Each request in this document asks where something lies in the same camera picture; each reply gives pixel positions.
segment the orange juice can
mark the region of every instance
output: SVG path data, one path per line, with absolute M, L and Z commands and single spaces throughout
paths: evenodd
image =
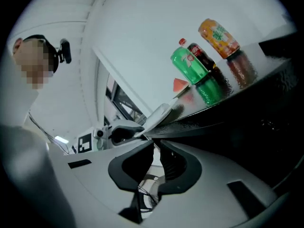
M 221 55 L 223 59 L 239 50 L 238 42 L 219 23 L 206 19 L 199 27 L 200 35 Z

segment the light fixture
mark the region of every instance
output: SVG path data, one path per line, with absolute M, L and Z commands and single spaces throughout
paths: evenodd
M 55 139 L 58 140 L 58 141 L 60 141 L 60 142 L 62 142 L 62 143 L 68 143 L 68 140 L 66 140 L 64 138 L 61 138 L 59 136 L 56 136 Z

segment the green soda bottle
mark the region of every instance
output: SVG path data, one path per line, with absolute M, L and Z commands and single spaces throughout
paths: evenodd
M 204 65 L 186 48 L 177 48 L 172 54 L 171 60 L 192 85 L 200 82 L 209 73 Z

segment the bottle label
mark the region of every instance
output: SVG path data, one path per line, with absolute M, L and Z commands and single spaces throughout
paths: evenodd
M 191 52 L 194 54 L 194 56 L 200 56 L 203 52 L 202 50 L 199 48 L 198 45 L 195 45 L 192 49 Z
M 189 55 L 188 53 L 186 53 L 185 55 L 183 55 L 181 57 L 181 61 L 182 62 L 186 62 L 187 66 L 188 67 L 191 67 L 192 66 L 192 61 L 194 61 L 194 57 L 192 55 Z

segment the black headband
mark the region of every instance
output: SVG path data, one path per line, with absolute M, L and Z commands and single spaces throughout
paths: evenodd
M 43 40 L 45 40 L 46 46 L 48 47 L 49 52 L 54 55 L 53 72 L 55 73 L 57 68 L 58 68 L 58 64 L 59 64 L 58 53 L 57 53 L 56 49 L 49 43 L 49 41 L 43 35 L 32 35 L 32 36 L 29 36 L 29 37 L 25 38 L 23 41 L 29 40 L 29 39 L 43 39 Z

